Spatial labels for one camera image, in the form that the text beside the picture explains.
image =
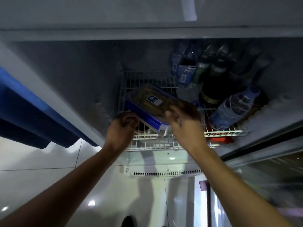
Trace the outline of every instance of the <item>shoe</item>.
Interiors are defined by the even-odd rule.
[[[131,216],[124,218],[121,227],[134,227],[134,220]]]

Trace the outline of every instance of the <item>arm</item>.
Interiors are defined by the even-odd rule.
[[[189,105],[185,107],[181,103],[180,106],[171,106],[172,112],[167,111],[166,116],[180,145],[205,174],[231,224],[234,227],[291,227],[275,208],[246,185],[207,146],[197,111],[186,113],[185,108],[188,110]]]
[[[137,124],[134,113],[113,120],[104,147],[98,153],[2,219],[0,226],[65,226],[105,171],[127,148]]]

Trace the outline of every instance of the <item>wire rack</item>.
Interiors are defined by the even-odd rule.
[[[209,117],[215,109],[206,109],[199,104],[199,92],[202,86],[192,86],[189,88],[178,87],[176,80],[170,75],[167,70],[159,71],[124,71],[124,76],[121,80],[120,97],[118,113],[127,111],[124,106],[123,95],[131,91],[135,87],[143,84],[154,84],[161,87],[163,90],[178,97],[179,99],[194,103],[198,106],[198,110],[205,115],[205,137],[226,137],[226,136],[245,136],[248,131],[241,128],[239,125],[232,125],[227,130],[217,131],[208,125]],[[162,137],[149,129],[142,122],[136,127],[134,139],[126,149],[127,151],[142,151],[142,150],[174,150],[183,149],[175,140],[174,135]]]

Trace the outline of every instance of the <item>person's left arm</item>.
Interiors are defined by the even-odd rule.
[[[105,171],[127,148],[138,125],[135,113],[112,121],[104,147],[64,178],[0,221],[1,227],[65,226]]]

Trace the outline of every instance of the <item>blue bottle cap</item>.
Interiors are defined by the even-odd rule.
[[[260,93],[261,93],[260,88],[256,86],[249,86],[243,92],[243,94],[248,98],[256,98],[258,95],[260,95]]]

